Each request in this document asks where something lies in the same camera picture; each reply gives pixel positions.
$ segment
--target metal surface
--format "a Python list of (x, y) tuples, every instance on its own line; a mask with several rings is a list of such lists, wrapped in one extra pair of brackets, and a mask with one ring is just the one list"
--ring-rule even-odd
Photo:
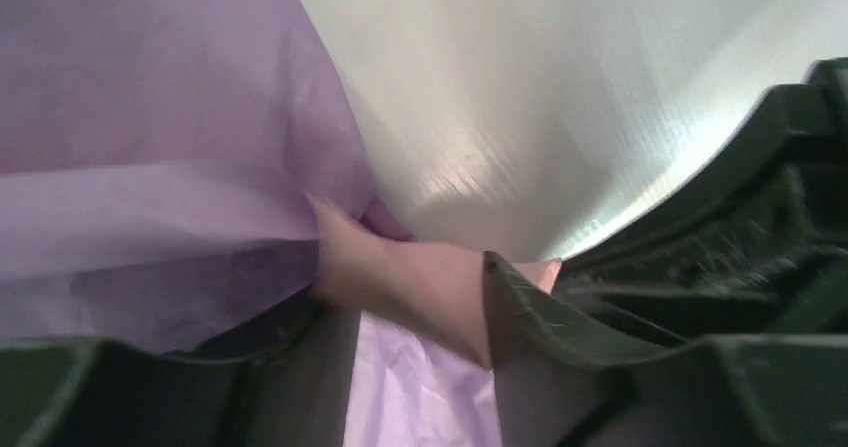
[(598, 243), (848, 52), (848, 0), (302, 1), (396, 215), (515, 260)]

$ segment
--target silver metal surface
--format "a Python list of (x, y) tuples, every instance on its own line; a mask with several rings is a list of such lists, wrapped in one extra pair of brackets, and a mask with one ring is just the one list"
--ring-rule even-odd
[(387, 204), (515, 260), (599, 242), (848, 55), (848, 0), (302, 1)]

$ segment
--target purple fabric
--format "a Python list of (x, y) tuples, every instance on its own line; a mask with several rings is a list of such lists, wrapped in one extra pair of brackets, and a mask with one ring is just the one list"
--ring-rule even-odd
[[(0, 337), (232, 328), (313, 279), (301, 189), (408, 238), (299, 0), (0, 0), (0, 88)], [(367, 316), (357, 356), (347, 445), (499, 444), (488, 374)]]

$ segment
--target crumpled purple material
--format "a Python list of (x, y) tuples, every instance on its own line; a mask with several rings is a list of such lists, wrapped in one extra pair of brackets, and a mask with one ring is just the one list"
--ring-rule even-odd
[[(299, 0), (0, 0), (0, 337), (187, 349), (309, 284), (303, 190), (376, 196)], [(346, 445), (498, 445), (489, 374), (369, 316)]]

